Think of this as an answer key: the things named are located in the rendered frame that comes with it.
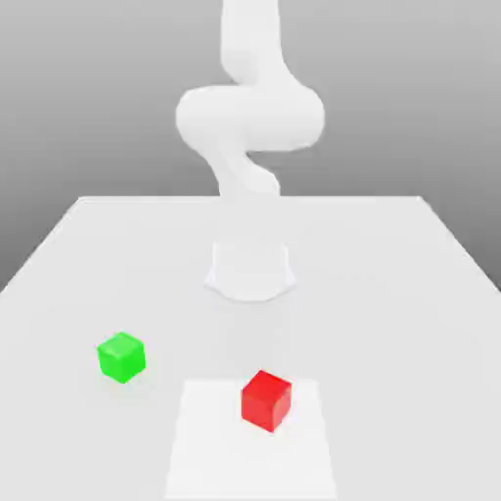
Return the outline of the small red cube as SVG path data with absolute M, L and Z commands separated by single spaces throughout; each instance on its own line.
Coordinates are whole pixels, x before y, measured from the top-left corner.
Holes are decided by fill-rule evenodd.
M 292 389 L 289 381 L 259 370 L 241 391 L 241 417 L 275 432 L 291 409 Z

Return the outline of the small green cube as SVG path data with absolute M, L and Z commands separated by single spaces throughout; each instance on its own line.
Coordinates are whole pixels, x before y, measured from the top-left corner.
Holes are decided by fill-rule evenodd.
M 97 346 L 101 371 L 118 383 L 125 384 L 146 368 L 142 341 L 118 332 Z

